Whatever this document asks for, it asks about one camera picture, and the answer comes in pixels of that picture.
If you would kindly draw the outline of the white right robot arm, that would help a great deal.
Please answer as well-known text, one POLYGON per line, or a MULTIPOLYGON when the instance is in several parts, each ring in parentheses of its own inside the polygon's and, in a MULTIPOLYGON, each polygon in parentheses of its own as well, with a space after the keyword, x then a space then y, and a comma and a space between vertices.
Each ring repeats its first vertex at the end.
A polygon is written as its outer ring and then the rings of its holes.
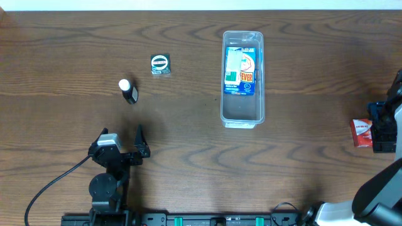
POLYGON ((300 225, 401 225, 401 71, 384 102, 367 105, 375 153, 394 153, 394 162, 363 184, 353 200, 312 206, 300 225))

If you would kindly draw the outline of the white green medicine box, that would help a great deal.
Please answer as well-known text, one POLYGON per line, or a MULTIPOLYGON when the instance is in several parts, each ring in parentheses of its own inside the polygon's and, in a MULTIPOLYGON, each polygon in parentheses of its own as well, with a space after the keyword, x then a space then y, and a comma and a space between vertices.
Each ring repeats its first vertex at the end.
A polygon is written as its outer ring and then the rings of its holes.
POLYGON ((241 62, 242 51, 238 49, 228 49, 226 66, 225 66, 225 79, 226 85, 239 85, 241 82, 241 62))

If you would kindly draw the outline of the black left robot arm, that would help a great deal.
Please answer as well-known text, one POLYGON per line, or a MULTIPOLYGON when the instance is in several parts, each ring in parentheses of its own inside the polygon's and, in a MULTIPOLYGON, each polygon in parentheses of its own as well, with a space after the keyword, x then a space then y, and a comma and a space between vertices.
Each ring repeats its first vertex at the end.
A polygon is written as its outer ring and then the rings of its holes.
POLYGON ((130 167, 143 163, 150 157, 150 149, 145 140, 142 126, 137 127, 134 140, 135 151, 121 153, 122 144, 115 133, 103 129, 99 137, 90 145, 88 154, 92 160, 106 169, 95 176, 89 185, 92 209, 99 214, 115 214, 123 210, 130 179, 130 167))

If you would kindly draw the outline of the blue Kool Fever box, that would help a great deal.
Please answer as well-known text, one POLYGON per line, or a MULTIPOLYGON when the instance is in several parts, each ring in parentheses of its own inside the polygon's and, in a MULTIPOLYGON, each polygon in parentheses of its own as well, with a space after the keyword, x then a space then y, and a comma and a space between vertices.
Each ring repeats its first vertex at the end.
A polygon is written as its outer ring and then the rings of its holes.
POLYGON ((239 85, 226 85, 224 83, 224 93, 232 95, 254 95, 257 72, 256 49, 253 47, 228 46, 225 50, 223 81, 225 79, 225 66, 228 49, 238 49, 242 51, 241 82, 239 85))

